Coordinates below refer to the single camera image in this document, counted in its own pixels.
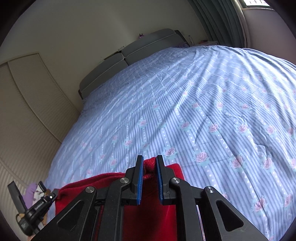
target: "red sweater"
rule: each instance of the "red sweater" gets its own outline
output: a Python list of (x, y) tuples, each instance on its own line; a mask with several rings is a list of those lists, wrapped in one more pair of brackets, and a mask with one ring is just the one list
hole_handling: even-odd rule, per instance
[[(184, 179), (178, 164), (172, 164), (175, 176)], [(158, 198), (155, 176), (155, 157), (144, 161), (142, 200), (138, 206), (125, 206), (123, 219), (123, 241), (177, 241), (176, 208), (163, 206)], [(68, 184), (60, 189), (55, 201), (56, 215), (88, 186), (97, 189), (108, 187), (124, 173), (105, 173)]]

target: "metal screw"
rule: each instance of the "metal screw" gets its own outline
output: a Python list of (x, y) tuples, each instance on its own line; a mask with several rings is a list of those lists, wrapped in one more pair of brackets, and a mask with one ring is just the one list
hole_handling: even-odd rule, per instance
[(213, 193), (213, 192), (215, 191), (215, 189), (214, 189), (212, 186), (207, 186), (207, 187), (205, 188), (205, 190), (206, 190), (207, 192), (209, 192), (209, 193)]
[(173, 177), (170, 181), (171, 181), (172, 183), (178, 184), (181, 180), (180, 180), (180, 178)]
[(121, 183), (128, 183), (129, 179), (127, 177), (123, 177), (123, 178), (120, 179), (120, 182)]
[(86, 191), (87, 193), (92, 193), (92, 192), (94, 191), (94, 187), (89, 186), (89, 187), (87, 187), (87, 188), (85, 189), (85, 191)]

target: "gray headboard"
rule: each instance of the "gray headboard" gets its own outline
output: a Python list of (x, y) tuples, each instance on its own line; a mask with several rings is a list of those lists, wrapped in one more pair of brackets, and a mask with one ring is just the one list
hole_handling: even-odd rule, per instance
[(127, 66), (144, 59), (160, 50), (177, 47), (186, 42), (179, 31), (165, 28), (145, 35), (127, 45), (120, 52), (108, 57), (95, 67), (79, 85), (79, 94), (86, 98), (94, 89), (105, 83)]

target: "curtain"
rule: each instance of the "curtain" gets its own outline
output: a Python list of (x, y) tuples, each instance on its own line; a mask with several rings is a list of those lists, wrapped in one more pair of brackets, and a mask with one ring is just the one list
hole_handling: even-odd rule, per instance
[(200, 19), (210, 41), (243, 48), (243, 29), (233, 0), (188, 0)]

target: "bedspread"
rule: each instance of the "bedspread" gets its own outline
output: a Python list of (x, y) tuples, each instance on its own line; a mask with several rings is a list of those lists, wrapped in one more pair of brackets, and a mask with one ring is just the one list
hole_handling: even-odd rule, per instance
[(279, 240), (296, 217), (295, 80), (295, 65), (256, 50), (162, 50), (90, 94), (46, 187), (162, 154)]

